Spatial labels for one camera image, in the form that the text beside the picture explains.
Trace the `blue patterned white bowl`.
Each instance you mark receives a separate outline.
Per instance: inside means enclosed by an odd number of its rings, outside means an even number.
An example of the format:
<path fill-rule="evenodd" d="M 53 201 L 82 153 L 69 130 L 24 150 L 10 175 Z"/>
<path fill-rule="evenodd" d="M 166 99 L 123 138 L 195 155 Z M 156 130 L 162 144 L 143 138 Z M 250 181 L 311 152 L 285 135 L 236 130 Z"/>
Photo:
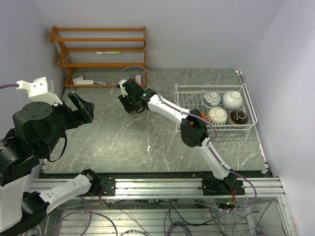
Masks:
<path fill-rule="evenodd" d="M 202 104 L 208 109 L 221 105 L 221 96 L 215 91 L 208 91 L 202 97 Z"/>

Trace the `brown bowl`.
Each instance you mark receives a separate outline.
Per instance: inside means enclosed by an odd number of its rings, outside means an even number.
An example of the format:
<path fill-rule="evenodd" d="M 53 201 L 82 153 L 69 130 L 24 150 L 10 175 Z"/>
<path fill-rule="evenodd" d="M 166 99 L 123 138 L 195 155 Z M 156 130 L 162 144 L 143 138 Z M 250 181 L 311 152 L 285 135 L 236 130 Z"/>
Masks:
<path fill-rule="evenodd" d="M 243 110 L 230 112 L 227 122 L 230 125 L 245 125 L 248 123 L 248 115 Z"/>

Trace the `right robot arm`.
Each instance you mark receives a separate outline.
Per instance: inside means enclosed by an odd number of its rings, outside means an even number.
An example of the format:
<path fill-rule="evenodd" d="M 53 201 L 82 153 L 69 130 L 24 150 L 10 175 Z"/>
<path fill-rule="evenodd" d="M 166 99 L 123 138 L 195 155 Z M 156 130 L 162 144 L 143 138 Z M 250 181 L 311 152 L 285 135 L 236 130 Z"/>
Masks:
<path fill-rule="evenodd" d="M 205 195 L 244 195 L 244 184 L 236 173 L 223 161 L 211 143 L 206 120 L 197 109 L 181 108 L 152 89 L 144 90 L 134 79 L 120 80 L 117 87 L 121 90 L 118 97 L 127 113 L 143 110 L 156 112 L 180 127 L 183 143 L 197 150 L 204 158 L 213 177 L 203 182 Z"/>

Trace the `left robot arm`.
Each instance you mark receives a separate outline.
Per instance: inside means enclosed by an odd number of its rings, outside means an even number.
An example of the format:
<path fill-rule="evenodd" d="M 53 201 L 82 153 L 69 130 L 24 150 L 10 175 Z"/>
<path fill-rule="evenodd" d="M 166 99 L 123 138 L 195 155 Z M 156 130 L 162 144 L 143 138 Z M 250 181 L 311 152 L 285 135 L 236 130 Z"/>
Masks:
<path fill-rule="evenodd" d="M 94 171 L 83 170 L 78 176 L 57 187 L 37 192 L 25 190 L 32 169 L 41 159 L 49 159 L 66 131 L 94 119 L 94 104 L 76 93 L 68 97 L 76 106 L 35 101 L 13 115 L 14 128 L 0 141 L 0 233 L 17 236 L 39 225 L 52 210 L 74 197 L 95 196 L 105 180 Z"/>

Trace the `blue striped white bowl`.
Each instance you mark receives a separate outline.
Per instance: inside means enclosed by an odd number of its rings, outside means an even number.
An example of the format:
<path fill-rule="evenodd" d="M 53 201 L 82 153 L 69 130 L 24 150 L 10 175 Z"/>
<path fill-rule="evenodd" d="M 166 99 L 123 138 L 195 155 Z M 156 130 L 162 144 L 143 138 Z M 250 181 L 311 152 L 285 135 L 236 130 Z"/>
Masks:
<path fill-rule="evenodd" d="M 224 109 L 214 107 L 207 113 L 206 119 L 212 125 L 224 125 L 227 122 L 228 116 Z"/>

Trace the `white ribbed bowl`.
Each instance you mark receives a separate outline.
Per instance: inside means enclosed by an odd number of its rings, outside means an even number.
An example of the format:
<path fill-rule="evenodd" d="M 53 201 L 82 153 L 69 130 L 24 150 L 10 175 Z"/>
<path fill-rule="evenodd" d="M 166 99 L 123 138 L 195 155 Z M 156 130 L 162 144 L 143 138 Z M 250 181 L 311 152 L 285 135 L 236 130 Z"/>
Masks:
<path fill-rule="evenodd" d="M 242 107 L 243 98 L 238 91 L 228 91 L 222 97 L 223 105 L 229 110 L 238 110 Z"/>

